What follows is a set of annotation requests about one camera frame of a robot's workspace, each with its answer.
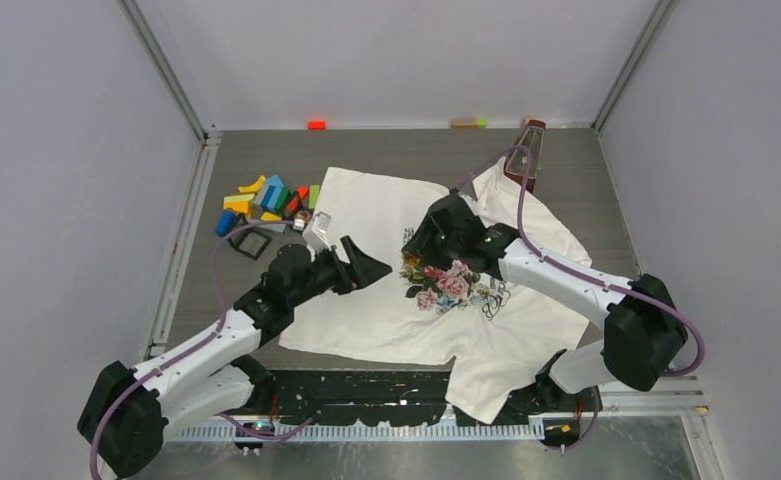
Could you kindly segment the white floral t-shirt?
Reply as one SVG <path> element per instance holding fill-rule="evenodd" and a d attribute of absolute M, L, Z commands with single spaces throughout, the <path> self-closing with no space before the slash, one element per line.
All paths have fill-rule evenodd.
<path fill-rule="evenodd" d="M 355 360 L 450 364 L 446 400 L 489 424 L 557 351 L 578 345 L 588 321 L 460 262 L 434 268 L 405 257 L 403 245 L 446 194 L 431 182 L 329 168 L 317 202 L 331 219 L 328 238 L 350 237 L 392 271 L 365 289 L 298 306 L 279 342 Z"/>

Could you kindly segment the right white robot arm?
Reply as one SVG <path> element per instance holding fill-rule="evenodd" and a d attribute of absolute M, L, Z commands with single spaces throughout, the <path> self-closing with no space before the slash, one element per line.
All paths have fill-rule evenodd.
<path fill-rule="evenodd" d="M 538 400 L 550 410 L 562 410 L 577 393 L 613 381 L 651 390 L 690 337 L 659 279 L 609 275 L 532 242 L 519 227 L 485 226 L 456 190 L 428 208 L 402 252 L 425 266 L 446 270 L 460 262 L 530 288 L 602 331 L 602 340 L 556 352 L 536 374 Z"/>

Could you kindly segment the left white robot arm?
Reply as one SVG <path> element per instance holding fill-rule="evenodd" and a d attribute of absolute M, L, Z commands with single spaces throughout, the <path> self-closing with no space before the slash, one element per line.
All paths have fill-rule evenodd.
<path fill-rule="evenodd" d="M 88 441 L 92 478 L 105 463 L 119 478 L 143 470 L 174 434 L 215 414 L 242 407 L 264 412 L 273 398 L 264 369 L 248 356 L 278 337 L 296 307 L 327 292 L 347 295 L 392 271 L 350 237 L 316 253 L 283 246 L 259 282 L 209 327 L 135 366 L 115 361 L 99 373 L 77 422 Z"/>

